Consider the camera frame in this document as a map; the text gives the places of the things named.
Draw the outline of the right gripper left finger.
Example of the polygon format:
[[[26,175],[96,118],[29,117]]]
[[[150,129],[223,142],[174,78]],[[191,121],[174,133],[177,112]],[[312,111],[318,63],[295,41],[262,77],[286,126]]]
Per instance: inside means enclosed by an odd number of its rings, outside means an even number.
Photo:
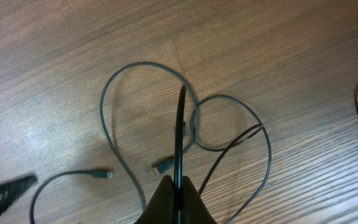
[[[149,204],[135,224],[170,224],[172,222],[173,199],[172,177],[163,176]]]

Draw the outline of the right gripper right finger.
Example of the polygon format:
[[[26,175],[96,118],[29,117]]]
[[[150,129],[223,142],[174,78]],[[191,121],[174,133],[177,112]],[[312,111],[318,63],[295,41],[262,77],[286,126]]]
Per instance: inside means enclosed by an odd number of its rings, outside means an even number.
[[[183,176],[182,211],[185,224],[216,224],[188,176]]]

